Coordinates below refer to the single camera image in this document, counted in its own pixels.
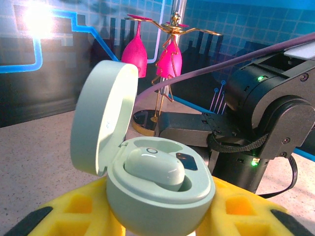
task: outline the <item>table surface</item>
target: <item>table surface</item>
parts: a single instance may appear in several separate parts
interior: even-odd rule
[[[155,101],[156,93],[152,93],[134,111],[154,109]],[[199,114],[167,99],[163,110]],[[74,112],[68,112],[0,129],[0,235],[40,204],[97,179],[76,170],[71,163],[73,116]],[[126,138],[139,136],[130,125]],[[294,157],[299,168],[295,187],[270,200],[287,208],[315,234],[315,162]],[[288,160],[276,158],[270,161],[257,194],[283,190],[291,178]]]

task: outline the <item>white earbud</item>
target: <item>white earbud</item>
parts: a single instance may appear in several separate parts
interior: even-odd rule
[[[125,161],[125,170],[170,191],[178,191],[185,178],[185,169],[179,159],[150,147],[131,151]]]

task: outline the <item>yellow foam holder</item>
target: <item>yellow foam holder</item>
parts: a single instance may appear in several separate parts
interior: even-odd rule
[[[197,236],[292,236],[271,213],[285,208],[214,177],[216,194]],[[53,210],[29,236],[124,236],[106,199],[106,177],[44,205]]]

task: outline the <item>robotic arm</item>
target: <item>robotic arm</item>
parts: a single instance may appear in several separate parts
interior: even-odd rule
[[[213,176],[256,192],[269,160],[292,161],[314,129],[314,48],[311,42],[249,63],[226,84],[223,116],[164,113],[156,136],[206,148]]]

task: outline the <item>earbud case lid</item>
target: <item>earbud case lid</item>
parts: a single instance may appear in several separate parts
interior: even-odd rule
[[[71,130],[75,168],[102,176],[126,135],[138,87],[133,64],[103,60],[80,93]]]

